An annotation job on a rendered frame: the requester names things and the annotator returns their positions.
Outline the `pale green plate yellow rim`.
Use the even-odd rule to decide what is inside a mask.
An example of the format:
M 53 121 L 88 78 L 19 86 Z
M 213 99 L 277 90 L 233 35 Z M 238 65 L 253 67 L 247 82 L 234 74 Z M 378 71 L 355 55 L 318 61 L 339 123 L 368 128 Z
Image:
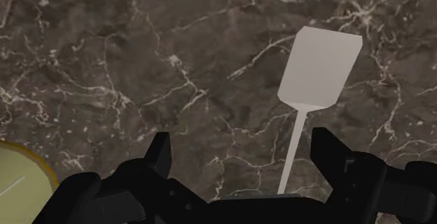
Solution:
M 44 159 L 0 140 L 0 224 L 32 224 L 58 185 Z

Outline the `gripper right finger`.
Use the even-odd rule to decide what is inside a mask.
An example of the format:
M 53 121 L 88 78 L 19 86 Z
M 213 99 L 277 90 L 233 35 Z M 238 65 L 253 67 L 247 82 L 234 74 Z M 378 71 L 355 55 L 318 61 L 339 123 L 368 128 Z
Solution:
M 437 164 L 410 161 L 404 169 L 352 151 L 325 127 L 312 130 L 310 159 L 332 187 L 326 206 L 343 211 L 340 224 L 375 224 L 379 213 L 401 224 L 437 224 Z

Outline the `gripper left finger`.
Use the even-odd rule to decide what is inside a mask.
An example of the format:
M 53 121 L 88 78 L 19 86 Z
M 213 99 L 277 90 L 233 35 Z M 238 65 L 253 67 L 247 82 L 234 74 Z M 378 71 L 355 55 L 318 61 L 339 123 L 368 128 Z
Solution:
M 32 224 L 204 224 L 208 204 L 169 178 L 168 132 L 158 132 L 145 156 L 122 162 L 102 179 L 95 172 L 67 177 Z

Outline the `white spatula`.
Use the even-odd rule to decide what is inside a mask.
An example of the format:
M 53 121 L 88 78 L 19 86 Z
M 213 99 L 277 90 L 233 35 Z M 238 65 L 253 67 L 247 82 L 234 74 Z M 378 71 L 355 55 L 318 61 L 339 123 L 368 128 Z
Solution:
M 356 34 L 308 26 L 296 34 L 277 93 L 297 110 L 278 194 L 285 192 L 307 114 L 337 102 L 362 46 Z

